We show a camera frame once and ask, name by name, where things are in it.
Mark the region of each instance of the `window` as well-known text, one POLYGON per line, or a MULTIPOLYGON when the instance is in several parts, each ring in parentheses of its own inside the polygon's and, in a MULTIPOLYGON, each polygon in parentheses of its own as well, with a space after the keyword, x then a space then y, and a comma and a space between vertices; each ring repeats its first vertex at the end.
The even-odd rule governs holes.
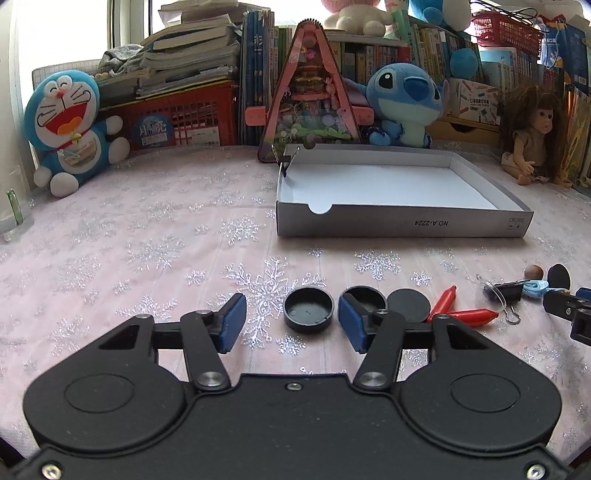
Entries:
MULTIPOLYGON (((152 28, 156 32, 162 30, 164 25, 158 14, 160 6, 173 3, 170 0, 150 0, 152 2, 152 28)), ((288 0, 246 0, 252 5, 269 7, 275 12, 276 25, 295 25, 305 18, 315 18, 323 22, 330 15, 328 10, 322 6, 320 0, 298 0, 297 7, 288 0)), ((379 5, 384 9, 384 2, 379 5)))
POLYGON ((103 56, 108 37, 107 0, 21 0, 17 30, 25 106, 33 94, 33 70, 103 56))

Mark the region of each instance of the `metal screw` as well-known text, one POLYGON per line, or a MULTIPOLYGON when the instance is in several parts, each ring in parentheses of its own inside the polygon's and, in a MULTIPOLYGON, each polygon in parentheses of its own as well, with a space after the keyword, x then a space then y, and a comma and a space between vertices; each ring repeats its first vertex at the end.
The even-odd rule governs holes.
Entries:
POLYGON ((41 474, 47 478, 47 480, 60 480, 61 478, 60 468, 57 465, 53 465, 52 463, 43 465, 41 467, 41 474))
POLYGON ((359 377, 359 383, 364 387, 381 387, 386 380, 386 375, 380 372, 365 372, 359 377))
POLYGON ((225 377, 220 372, 204 372, 197 377, 197 383, 204 387, 219 387, 225 377))
POLYGON ((302 388, 304 388, 301 383, 296 382, 288 383, 285 387, 287 390, 290 390, 292 392, 299 392, 302 388))
POLYGON ((527 470, 527 480, 541 480, 546 474, 546 468, 544 465, 532 465, 527 470))

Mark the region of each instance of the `red elongated object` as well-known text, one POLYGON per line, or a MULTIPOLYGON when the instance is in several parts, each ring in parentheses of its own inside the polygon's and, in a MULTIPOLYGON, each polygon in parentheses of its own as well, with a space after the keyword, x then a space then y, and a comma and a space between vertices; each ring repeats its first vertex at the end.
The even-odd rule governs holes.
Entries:
POLYGON ((438 313, 447 313, 452 309, 453 303, 456 301, 456 291, 457 287, 455 285, 452 285, 447 290, 443 291, 443 293, 431 309, 431 313, 429 314, 429 318, 427 319, 428 322, 431 321, 433 315, 437 315, 438 313))
POLYGON ((496 319, 499 314, 489 309, 464 310, 462 312, 447 312, 455 319, 469 327, 481 327, 496 319))

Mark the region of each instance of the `gray cloth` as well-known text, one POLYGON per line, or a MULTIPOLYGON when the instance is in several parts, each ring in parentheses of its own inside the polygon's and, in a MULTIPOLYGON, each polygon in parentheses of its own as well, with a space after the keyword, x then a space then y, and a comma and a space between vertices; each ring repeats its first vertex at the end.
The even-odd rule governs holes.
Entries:
POLYGON ((107 50, 99 63, 99 73, 120 73, 134 72, 141 67, 139 63, 144 57, 146 49, 142 45, 122 45, 107 50))

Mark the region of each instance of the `blue label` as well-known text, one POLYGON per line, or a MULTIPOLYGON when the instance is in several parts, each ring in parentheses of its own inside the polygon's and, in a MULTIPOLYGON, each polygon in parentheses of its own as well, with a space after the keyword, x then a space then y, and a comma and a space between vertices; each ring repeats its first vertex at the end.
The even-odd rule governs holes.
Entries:
POLYGON ((174 131, 164 115, 148 115, 135 124, 133 135, 140 147, 155 148, 168 145, 174 138, 174 131))

